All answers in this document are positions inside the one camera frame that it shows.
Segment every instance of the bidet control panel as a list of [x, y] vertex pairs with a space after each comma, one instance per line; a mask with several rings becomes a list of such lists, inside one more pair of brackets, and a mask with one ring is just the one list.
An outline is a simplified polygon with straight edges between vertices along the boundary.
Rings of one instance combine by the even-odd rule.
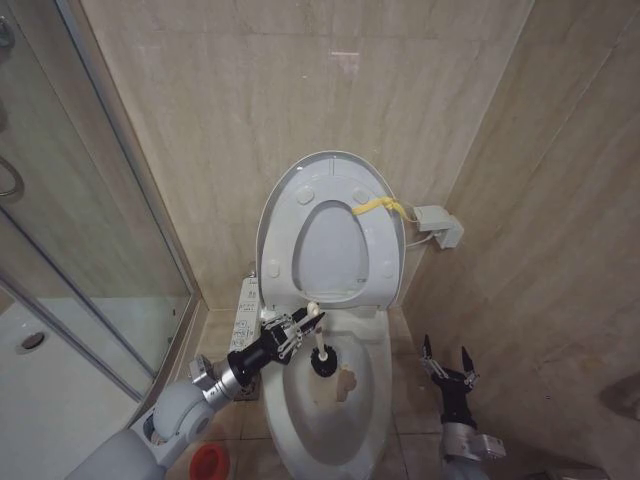
[[260, 336], [259, 313], [258, 279], [247, 277], [242, 281], [242, 288], [240, 289], [236, 321], [233, 325], [233, 334], [229, 343], [230, 352], [244, 350]]

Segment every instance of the toilet brush head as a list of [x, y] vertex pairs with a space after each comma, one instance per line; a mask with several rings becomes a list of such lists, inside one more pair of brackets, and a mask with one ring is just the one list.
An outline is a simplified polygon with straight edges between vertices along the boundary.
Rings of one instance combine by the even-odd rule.
[[320, 360], [318, 347], [314, 348], [313, 352], [311, 352], [311, 366], [314, 372], [326, 378], [333, 375], [338, 369], [338, 354], [330, 345], [325, 346], [325, 353], [327, 354], [327, 358], [322, 361]]

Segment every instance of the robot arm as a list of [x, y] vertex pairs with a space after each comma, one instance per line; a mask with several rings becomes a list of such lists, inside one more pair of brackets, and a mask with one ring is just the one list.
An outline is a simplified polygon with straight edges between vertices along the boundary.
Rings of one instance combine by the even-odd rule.
[[189, 364], [191, 383], [165, 388], [155, 405], [85, 459], [68, 480], [157, 480], [164, 478], [216, 412], [272, 361], [287, 365], [324, 313], [310, 303], [292, 315], [262, 321], [260, 337], [239, 352], [211, 363], [199, 355]]
[[444, 480], [488, 480], [479, 463], [504, 457], [506, 451], [500, 439], [478, 433], [478, 426], [471, 416], [466, 397], [475, 387], [478, 375], [469, 353], [462, 347], [464, 373], [442, 367], [433, 358], [429, 336], [425, 335], [421, 360], [442, 393], [440, 453]]

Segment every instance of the shower door handle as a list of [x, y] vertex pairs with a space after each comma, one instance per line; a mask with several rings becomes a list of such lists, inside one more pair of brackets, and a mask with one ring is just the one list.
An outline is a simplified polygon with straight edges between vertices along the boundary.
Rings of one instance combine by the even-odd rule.
[[16, 44], [16, 37], [13, 34], [13, 29], [9, 25], [9, 21], [0, 16], [0, 48], [3, 50], [11, 50]]
[[11, 165], [2, 155], [0, 155], [0, 166], [7, 170], [13, 177], [13, 187], [9, 190], [0, 191], [0, 203], [14, 203], [22, 198], [24, 195], [24, 180], [22, 175], [16, 170], [16, 167]]

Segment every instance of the toilet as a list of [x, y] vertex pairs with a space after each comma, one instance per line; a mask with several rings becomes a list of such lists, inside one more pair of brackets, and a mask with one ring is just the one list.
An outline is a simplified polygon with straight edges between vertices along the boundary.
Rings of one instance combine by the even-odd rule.
[[382, 206], [351, 209], [385, 196], [391, 189], [368, 162], [320, 152], [283, 175], [262, 212], [261, 315], [319, 303], [324, 341], [338, 357], [338, 370], [319, 376], [307, 339], [289, 365], [262, 371], [271, 435], [295, 479], [366, 479], [384, 450], [392, 394], [386, 309], [402, 278], [404, 229]]

